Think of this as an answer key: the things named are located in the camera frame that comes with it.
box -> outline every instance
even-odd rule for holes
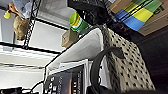
[[[131,1],[132,0],[116,0],[114,3],[110,5],[110,9],[112,12],[117,13]]]
[[[76,40],[76,37],[76,31],[72,31],[71,29],[67,30],[62,35],[62,47],[68,48]]]
[[[138,31],[146,36],[168,25],[168,1],[162,5],[163,11],[151,17],[145,25]]]

person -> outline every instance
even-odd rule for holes
[[[13,0],[8,5],[8,12],[16,13],[22,18],[30,18],[32,8],[32,0]]]

strap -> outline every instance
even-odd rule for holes
[[[100,65],[101,65],[101,61],[103,59],[103,57],[108,53],[108,52],[113,52],[113,54],[115,56],[117,56],[118,58],[121,59],[125,59],[121,48],[119,47],[109,47],[105,50],[103,50],[102,52],[100,52],[96,58],[93,61],[93,64],[91,66],[91,70],[90,70],[90,81],[91,81],[91,85],[95,88],[95,90],[99,91],[99,71],[100,71]]]

floor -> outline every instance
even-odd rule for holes
[[[156,89],[168,92],[168,26],[147,36],[138,32],[130,35],[139,46]]]

black cable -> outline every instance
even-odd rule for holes
[[[31,94],[31,92],[33,91],[33,89],[34,89],[36,86],[40,85],[41,83],[44,83],[44,81],[40,81],[40,82],[38,82],[37,84],[35,84],[35,85],[33,86],[33,88],[30,90],[30,94]]]

